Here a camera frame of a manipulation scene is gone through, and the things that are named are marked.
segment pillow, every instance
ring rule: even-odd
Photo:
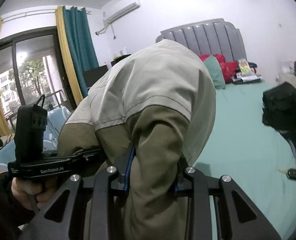
[[[226,62],[225,56],[221,54],[215,54],[215,58],[218,60],[219,64]]]
[[[202,61],[205,61],[207,58],[209,58],[209,56],[211,56],[211,54],[204,54],[204,55],[201,55],[199,58]],[[221,54],[213,54],[213,56],[218,60],[219,63],[226,62],[226,59],[225,59],[225,56],[224,55],[221,55]]]
[[[204,55],[201,55],[199,58],[201,59],[201,61],[205,61],[207,58],[209,58],[211,54],[204,54]]]
[[[226,84],[229,84],[232,82],[231,77],[235,76],[236,69],[238,66],[238,61],[232,61],[232,62],[224,62],[220,63],[221,72],[223,73],[223,77]]]
[[[223,73],[221,72],[218,60],[214,56],[209,56],[205,61],[211,79],[215,85],[216,89],[224,89],[226,87]]]

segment tree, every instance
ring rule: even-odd
[[[18,72],[21,84],[25,83],[28,85],[28,81],[32,81],[38,92],[38,96],[41,96],[40,79],[45,78],[43,60],[40,58],[23,62],[22,65],[18,67]]]
[[[16,113],[19,109],[20,103],[18,101],[11,101],[9,103],[9,108],[13,113]]]
[[[41,89],[44,92],[46,89],[44,86],[47,86],[43,60],[40,58],[23,62],[18,67],[18,74],[26,103],[36,101],[42,95]],[[13,69],[9,70],[9,80],[15,80]],[[17,92],[15,82],[10,84],[10,90]]]

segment black bag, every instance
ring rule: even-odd
[[[296,89],[288,82],[263,93],[263,123],[276,130],[296,129]]]

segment teal curtain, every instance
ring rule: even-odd
[[[84,81],[83,71],[99,67],[90,35],[86,9],[78,10],[76,7],[72,7],[68,10],[64,6],[63,19],[80,90],[83,97],[86,97],[88,89]]]

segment key fob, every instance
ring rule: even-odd
[[[296,169],[289,169],[287,172],[287,178],[296,180]]]

